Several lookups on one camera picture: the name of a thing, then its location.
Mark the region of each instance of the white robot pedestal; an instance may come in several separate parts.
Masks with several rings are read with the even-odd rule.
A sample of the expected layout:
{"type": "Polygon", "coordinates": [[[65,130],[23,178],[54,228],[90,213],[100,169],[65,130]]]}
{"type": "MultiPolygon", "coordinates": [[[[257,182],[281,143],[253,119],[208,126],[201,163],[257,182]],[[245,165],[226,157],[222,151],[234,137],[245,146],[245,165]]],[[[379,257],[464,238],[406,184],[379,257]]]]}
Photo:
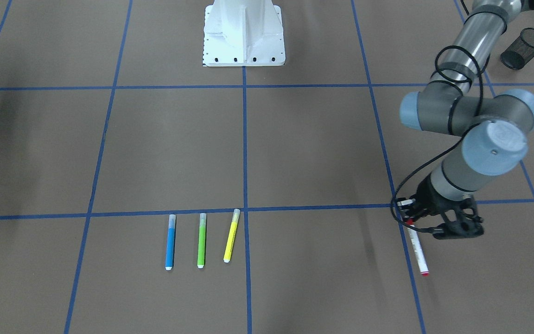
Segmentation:
{"type": "Polygon", "coordinates": [[[204,66],[281,66],[281,9],[271,0],[216,0],[205,9],[204,66]]]}

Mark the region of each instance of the metal mesh cup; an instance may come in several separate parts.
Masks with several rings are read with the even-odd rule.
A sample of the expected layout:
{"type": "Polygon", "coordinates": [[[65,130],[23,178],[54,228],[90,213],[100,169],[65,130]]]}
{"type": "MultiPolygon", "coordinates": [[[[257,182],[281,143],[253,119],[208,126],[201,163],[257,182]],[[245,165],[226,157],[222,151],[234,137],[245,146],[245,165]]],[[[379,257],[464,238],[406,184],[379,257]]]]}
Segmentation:
{"type": "Polygon", "coordinates": [[[506,67],[520,70],[534,57],[534,28],[524,28],[521,35],[502,52],[500,60],[506,67]]]}

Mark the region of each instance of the brown floor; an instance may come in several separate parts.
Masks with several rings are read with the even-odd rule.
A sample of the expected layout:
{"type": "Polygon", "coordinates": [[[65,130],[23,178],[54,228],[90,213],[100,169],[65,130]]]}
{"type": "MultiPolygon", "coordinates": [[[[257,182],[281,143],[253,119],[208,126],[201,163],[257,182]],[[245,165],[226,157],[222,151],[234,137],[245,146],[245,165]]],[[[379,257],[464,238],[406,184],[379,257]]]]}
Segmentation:
{"type": "MultiPolygon", "coordinates": [[[[286,65],[248,69],[201,66],[209,4],[0,0],[0,334],[534,333],[534,132],[477,194],[484,236],[421,235],[428,277],[388,211],[390,184],[456,141],[398,108],[458,1],[276,1],[286,65]]],[[[487,96],[534,93],[534,59],[498,59],[525,27],[534,12],[487,96]]]]}

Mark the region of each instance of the black cable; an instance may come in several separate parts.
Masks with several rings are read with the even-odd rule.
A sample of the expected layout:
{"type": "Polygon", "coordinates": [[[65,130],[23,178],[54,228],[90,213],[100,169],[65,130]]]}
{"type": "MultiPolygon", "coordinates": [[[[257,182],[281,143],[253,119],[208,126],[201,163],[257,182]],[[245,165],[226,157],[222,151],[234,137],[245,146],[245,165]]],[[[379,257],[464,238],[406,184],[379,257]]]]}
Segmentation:
{"type": "Polygon", "coordinates": [[[464,12],[469,16],[469,10],[467,9],[467,6],[464,4],[464,0],[460,0],[460,4],[463,5],[464,12]]]}
{"type": "MultiPolygon", "coordinates": [[[[440,56],[442,55],[442,53],[444,53],[445,51],[447,50],[450,50],[450,49],[456,49],[456,50],[459,50],[461,51],[462,53],[464,53],[465,55],[467,55],[467,57],[469,57],[469,59],[471,59],[471,61],[473,62],[473,65],[475,65],[475,70],[477,70],[477,80],[479,80],[479,102],[477,102],[477,107],[475,108],[475,116],[479,116],[479,114],[481,113],[481,107],[483,105],[483,76],[482,76],[482,69],[481,67],[479,66],[479,63],[477,63],[477,60],[475,59],[475,57],[473,57],[473,55],[467,51],[467,49],[465,49],[464,47],[462,46],[458,46],[458,45],[450,45],[450,46],[447,46],[445,47],[444,49],[442,49],[437,55],[436,55],[436,60],[434,61],[434,67],[436,68],[436,72],[438,74],[440,74],[440,76],[442,78],[444,78],[445,80],[447,80],[448,82],[452,82],[452,83],[469,83],[470,85],[473,85],[473,82],[471,79],[467,78],[466,80],[455,80],[453,78],[450,78],[448,76],[446,76],[445,74],[443,74],[441,68],[439,68],[438,66],[438,59],[440,58],[440,56]]],[[[464,132],[464,134],[462,135],[462,137],[458,140],[458,142],[456,142],[456,144],[454,144],[453,146],[451,146],[450,148],[448,148],[447,150],[445,150],[444,152],[442,152],[441,154],[438,154],[437,156],[435,156],[434,158],[426,161],[426,163],[424,163],[423,165],[421,165],[420,167],[417,167],[413,172],[411,172],[405,179],[403,179],[403,181],[401,181],[401,183],[399,184],[399,186],[396,188],[396,190],[394,191],[394,195],[392,196],[392,198],[390,199],[390,214],[393,216],[393,218],[401,225],[407,227],[407,228],[410,228],[411,230],[414,230],[414,231],[417,231],[417,232],[422,232],[422,233],[434,233],[434,231],[436,230],[436,228],[434,227],[430,227],[430,228],[417,228],[415,226],[411,226],[409,224],[407,224],[406,222],[404,222],[402,219],[399,219],[396,214],[394,213],[394,210],[395,209],[398,209],[397,207],[397,194],[399,193],[399,190],[401,190],[401,188],[403,188],[403,185],[409,180],[411,179],[415,174],[419,173],[419,171],[421,171],[422,169],[428,167],[428,165],[430,165],[431,163],[433,163],[434,161],[438,160],[439,158],[442,158],[443,156],[447,155],[449,152],[451,152],[452,150],[454,150],[464,139],[464,136],[467,135],[467,133],[469,132],[469,130],[471,130],[471,128],[469,128],[467,131],[464,132]]]]}
{"type": "Polygon", "coordinates": [[[483,68],[481,69],[481,73],[484,73],[485,69],[488,68],[488,64],[490,63],[490,57],[491,57],[491,53],[488,54],[488,57],[485,60],[485,64],[483,64],[483,68]]]}

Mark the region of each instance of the green marker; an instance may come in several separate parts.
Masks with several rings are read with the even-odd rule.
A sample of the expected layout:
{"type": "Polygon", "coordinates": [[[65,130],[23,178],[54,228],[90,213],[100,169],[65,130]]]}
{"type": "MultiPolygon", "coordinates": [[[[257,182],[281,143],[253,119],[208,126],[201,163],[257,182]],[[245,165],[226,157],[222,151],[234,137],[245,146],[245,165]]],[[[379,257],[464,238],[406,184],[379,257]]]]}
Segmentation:
{"type": "Polygon", "coordinates": [[[197,249],[197,268],[205,266],[205,221],[207,214],[202,213],[199,217],[199,248],[197,249]]]}

